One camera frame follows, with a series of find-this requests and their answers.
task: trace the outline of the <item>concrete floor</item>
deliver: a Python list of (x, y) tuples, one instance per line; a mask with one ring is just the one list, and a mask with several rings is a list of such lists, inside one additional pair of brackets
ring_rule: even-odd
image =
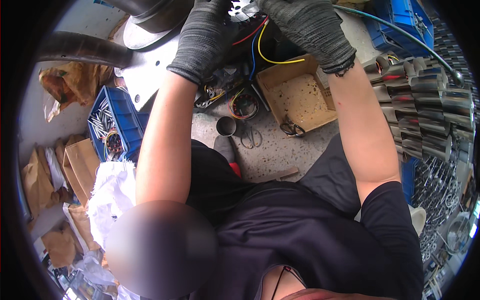
[[(372, 46), (370, 36), (362, 20), (356, 16), (337, 11), (343, 19), (341, 25), (346, 38), (357, 49), (360, 62), (365, 62), (380, 54)], [(206, 113), (193, 115), (192, 138), (209, 147), (213, 147), (216, 121), (222, 116), (229, 116), (225, 102)], [(263, 136), (260, 147), (246, 149), (240, 144), (240, 138), (233, 136), (237, 144), (238, 163), (246, 180), (263, 177), (290, 167), (297, 167), (299, 172), (282, 180), (297, 181), (309, 170), (310, 166), (324, 152), (330, 139), (338, 133), (338, 121), (308, 132), (303, 138), (291, 138), (284, 134), (271, 113), (261, 106), (258, 114), (247, 121)]]

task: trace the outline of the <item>scissors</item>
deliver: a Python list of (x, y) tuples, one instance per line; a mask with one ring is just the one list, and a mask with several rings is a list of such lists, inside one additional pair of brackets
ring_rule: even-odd
[[(262, 140), (263, 140), (260, 132), (254, 129), (252, 126), (247, 126), (247, 122), (245, 120), (243, 120), (243, 125), (244, 125), (244, 129), (240, 136), (240, 142), (242, 146), (244, 146), (247, 149), (253, 149), (253, 147), (260, 147), (260, 144), (262, 143)], [(256, 135), (258, 135), (260, 138), (258, 142), (255, 141)]]
[(295, 124), (288, 115), (285, 115), (283, 123), (280, 124), (280, 129), (288, 135), (295, 135), (297, 137), (303, 137), (305, 130), (299, 125)]

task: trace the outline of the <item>white wall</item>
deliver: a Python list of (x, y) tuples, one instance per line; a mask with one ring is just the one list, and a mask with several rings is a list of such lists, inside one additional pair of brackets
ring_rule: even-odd
[[(71, 31), (107, 39), (109, 33), (125, 15), (118, 8), (93, 3), (93, 0), (77, 0), (67, 11), (55, 30)], [(58, 138), (86, 130), (86, 118), (90, 107), (70, 104), (47, 123), (43, 113), (44, 89), (38, 82), (38, 71), (67, 63), (66, 61), (39, 62), (34, 67), (20, 112), (20, 168), (28, 163), (35, 142), (42, 146), (54, 146)]]

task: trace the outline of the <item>person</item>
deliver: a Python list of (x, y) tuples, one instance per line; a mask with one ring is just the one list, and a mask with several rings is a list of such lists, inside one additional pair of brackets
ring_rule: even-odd
[(215, 269), (190, 300), (420, 299), (420, 244), (395, 144), (332, 3), (256, 2), (327, 74), (340, 134), (298, 182), (261, 184), (235, 174), (228, 141), (217, 138), (216, 151), (191, 140), (195, 93), (235, 37), (224, 22), (229, 0), (195, 0), (136, 175), (137, 204), (187, 204), (215, 227)]

